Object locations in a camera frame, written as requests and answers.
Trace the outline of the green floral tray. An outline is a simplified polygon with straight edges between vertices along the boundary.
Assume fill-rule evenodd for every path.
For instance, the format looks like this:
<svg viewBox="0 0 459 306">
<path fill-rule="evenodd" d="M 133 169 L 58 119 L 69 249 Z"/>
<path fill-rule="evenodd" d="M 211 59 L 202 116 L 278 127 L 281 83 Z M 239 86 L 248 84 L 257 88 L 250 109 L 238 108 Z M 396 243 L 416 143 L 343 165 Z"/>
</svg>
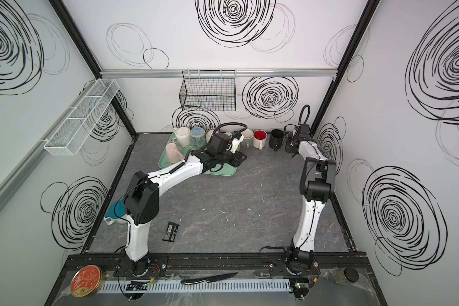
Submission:
<svg viewBox="0 0 459 306">
<path fill-rule="evenodd" d="M 190 144 L 187 147 L 183 147 L 179 142 L 176 140 L 175 133 L 172 132 L 170 135 L 170 138 L 168 140 L 169 143 L 175 143 L 177 147 L 179 148 L 180 152 L 182 154 L 186 154 L 189 150 L 193 149 L 192 144 Z M 172 163 L 167 157 L 166 150 L 163 149 L 163 152 L 161 154 L 161 157 L 159 158 L 158 161 L 158 166 L 160 169 L 167 168 L 171 166 Z M 224 164 L 223 166 L 217 165 L 213 169 L 209 170 L 208 172 L 205 172 L 205 175 L 218 175 L 218 176 L 223 176 L 223 177 L 231 177 L 232 175 L 236 174 L 237 169 L 229 164 Z"/>
</svg>

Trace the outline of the cream white mug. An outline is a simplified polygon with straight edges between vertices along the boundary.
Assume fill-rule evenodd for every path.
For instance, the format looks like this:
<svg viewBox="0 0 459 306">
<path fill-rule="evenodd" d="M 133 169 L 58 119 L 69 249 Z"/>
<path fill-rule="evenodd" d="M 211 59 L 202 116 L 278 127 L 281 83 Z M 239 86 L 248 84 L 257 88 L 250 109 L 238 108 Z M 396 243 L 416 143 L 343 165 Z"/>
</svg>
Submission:
<svg viewBox="0 0 459 306">
<path fill-rule="evenodd" d="M 267 133 L 263 130 L 257 130 L 253 133 L 252 146 L 256 149 L 263 150 L 266 145 Z"/>
</svg>

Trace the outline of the black mug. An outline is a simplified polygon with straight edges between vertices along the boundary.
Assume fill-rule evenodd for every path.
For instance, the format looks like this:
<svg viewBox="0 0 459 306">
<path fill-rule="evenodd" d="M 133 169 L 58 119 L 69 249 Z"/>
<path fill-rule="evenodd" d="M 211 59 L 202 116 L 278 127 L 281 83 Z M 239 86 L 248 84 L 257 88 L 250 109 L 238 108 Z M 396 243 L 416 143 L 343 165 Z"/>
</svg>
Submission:
<svg viewBox="0 0 459 306">
<path fill-rule="evenodd" d="M 284 140 L 284 131 L 274 129 L 270 133 L 269 147 L 274 151 L 278 151 L 283 144 L 283 140 Z"/>
</svg>

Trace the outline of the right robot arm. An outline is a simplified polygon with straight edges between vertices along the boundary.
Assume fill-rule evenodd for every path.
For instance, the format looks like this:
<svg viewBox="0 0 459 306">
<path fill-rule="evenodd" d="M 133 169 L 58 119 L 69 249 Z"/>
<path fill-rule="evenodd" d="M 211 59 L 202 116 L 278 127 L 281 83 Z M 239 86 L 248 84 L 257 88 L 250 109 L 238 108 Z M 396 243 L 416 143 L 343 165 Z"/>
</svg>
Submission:
<svg viewBox="0 0 459 306">
<path fill-rule="evenodd" d="M 315 240 L 323 209 L 334 190 L 337 164 L 329 160 L 311 136 L 307 121 L 311 107 L 304 105 L 298 124 L 293 131 L 284 130 L 285 151 L 304 160 L 299 182 L 302 211 L 297 231 L 288 247 L 286 265 L 293 275 L 299 277 L 316 268 L 314 260 Z"/>
</svg>

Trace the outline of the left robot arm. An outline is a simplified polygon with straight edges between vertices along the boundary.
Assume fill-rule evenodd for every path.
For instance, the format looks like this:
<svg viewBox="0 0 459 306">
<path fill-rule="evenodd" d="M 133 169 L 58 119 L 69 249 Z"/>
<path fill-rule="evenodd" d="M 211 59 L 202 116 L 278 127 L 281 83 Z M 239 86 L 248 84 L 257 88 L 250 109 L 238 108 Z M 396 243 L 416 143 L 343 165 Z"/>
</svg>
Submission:
<svg viewBox="0 0 459 306">
<path fill-rule="evenodd" d="M 136 172 L 126 194 L 121 198 L 127 220 L 127 243 L 121 251 L 120 264 L 135 277 L 146 274 L 149 269 L 149 231 L 151 221 L 159 213 L 160 197 L 169 189 L 185 180 L 213 172 L 215 167 L 229 164 L 239 167 L 247 156 L 238 150 L 243 142 L 247 125 L 227 122 L 217 126 L 210 141 L 202 148 L 189 150 L 182 160 L 157 172 Z"/>
</svg>

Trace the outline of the pink mug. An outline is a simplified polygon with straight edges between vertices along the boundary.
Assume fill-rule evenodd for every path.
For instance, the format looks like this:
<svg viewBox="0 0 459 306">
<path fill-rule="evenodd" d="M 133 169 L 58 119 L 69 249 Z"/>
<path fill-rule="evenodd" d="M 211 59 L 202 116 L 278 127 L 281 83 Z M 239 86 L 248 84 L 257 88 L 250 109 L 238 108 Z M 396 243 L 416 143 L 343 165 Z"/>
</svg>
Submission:
<svg viewBox="0 0 459 306">
<path fill-rule="evenodd" d="M 170 164 L 176 164 L 185 159 L 176 143 L 169 143 L 165 147 L 165 153 Z"/>
</svg>

